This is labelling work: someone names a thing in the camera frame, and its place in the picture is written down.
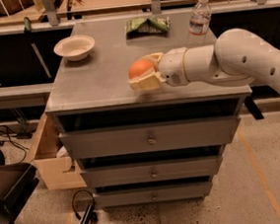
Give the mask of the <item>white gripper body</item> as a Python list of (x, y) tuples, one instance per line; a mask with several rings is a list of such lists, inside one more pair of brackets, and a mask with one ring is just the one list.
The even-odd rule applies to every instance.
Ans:
[(188, 80), (184, 73), (185, 47), (171, 49), (160, 59), (159, 71), (165, 78), (166, 84), (174, 87), (186, 86)]

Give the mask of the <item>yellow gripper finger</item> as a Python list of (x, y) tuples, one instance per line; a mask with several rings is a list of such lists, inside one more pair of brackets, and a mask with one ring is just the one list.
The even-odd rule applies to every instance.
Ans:
[(145, 73), (138, 77), (129, 79), (129, 86), (134, 91), (150, 91), (159, 89), (166, 79), (161, 75), (160, 72), (156, 72), (154, 68), (148, 69)]
[(143, 59), (150, 60), (154, 64), (158, 64), (160, 60), (163, 58), (163, 54), (161, 52), (158, 53), (150, 53), (143, 56)]

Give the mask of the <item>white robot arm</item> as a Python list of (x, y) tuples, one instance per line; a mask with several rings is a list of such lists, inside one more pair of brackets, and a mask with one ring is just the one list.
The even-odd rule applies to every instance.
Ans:
[(230, 29), (213, 44), (147, 54), (131, 64), (128, 77), (135, 91), (200, 81), (240, 87), (255, 80), (280, 94), (280, 50), (254, 33)]

